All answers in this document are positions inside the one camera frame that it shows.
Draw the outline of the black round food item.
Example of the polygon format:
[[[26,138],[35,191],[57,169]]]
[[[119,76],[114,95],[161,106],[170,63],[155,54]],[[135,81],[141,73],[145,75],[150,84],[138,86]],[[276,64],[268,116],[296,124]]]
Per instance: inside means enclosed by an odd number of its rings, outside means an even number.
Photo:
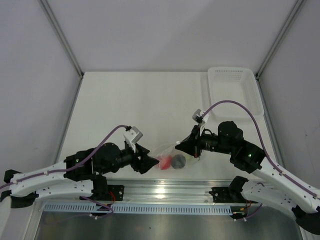
[[[183,169],[186,166],[185,156],[177,154],[172,157],[171,167],[173,169]]]

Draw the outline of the red tomato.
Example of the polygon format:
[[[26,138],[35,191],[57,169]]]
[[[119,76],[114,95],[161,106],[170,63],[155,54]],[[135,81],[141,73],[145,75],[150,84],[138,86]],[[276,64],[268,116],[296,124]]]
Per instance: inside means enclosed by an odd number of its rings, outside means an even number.
[[[163,155],[158,158],[159,163],[157,164],[157,168],[160,170],[167,170],[171,167],[172,155]]]

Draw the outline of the clear zip top bag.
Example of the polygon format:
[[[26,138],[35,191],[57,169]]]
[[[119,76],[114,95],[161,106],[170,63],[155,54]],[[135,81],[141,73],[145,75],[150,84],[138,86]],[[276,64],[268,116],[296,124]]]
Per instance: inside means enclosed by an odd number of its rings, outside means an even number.
[[[193,167],[200,161],[199,157],[194,157],[175,148],[176,142],[158,146],[148,155],[158,160],[154,166],[161,171],[184,170]]]

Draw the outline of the white daikon radish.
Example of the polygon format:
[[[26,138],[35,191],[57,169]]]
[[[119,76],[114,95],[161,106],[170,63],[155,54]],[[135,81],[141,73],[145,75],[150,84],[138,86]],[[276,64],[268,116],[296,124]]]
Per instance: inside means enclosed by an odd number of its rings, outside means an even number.
[[[194,156],[189,155],[189,154],[185,154],[184,157],[185,157],[187,165],[194,165],[199,161],[198,157],[194,157]]]

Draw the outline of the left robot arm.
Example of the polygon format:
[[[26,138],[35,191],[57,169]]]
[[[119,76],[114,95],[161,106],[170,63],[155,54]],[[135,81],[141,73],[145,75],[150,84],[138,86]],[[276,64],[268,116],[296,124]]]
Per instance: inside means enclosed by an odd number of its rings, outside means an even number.
[[[4,174],[5,185],[1,186],[0,199],[9,197],[13,209],[26,208],[44,199],[112,201],[115,190],[108,186],[105,175],[126,166],[145,174],[159,163],[149,156],[149,152],[139,144],[135,149],[129,144],[120,149],[108,142],[99,149],[78,151],[63,161],[33,172],[10,169]]]

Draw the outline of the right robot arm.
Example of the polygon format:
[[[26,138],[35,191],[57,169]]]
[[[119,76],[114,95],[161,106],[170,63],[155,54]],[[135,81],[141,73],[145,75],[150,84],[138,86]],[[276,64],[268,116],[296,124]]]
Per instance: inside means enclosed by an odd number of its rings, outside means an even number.
[[[228,187],[228,196],[232,201],[248,200],[267,205],[294,219],[304,230],[319,235],[319,189],[269,160],[263,149],[244,139],[243,131],[233,121],[220,123],[217,134],[195,125],[190,135],[175,149],[195,158],[200,157],[202,151],[229,155],[234,167],[275,187],[272,190],[261,183],[236,176]]]

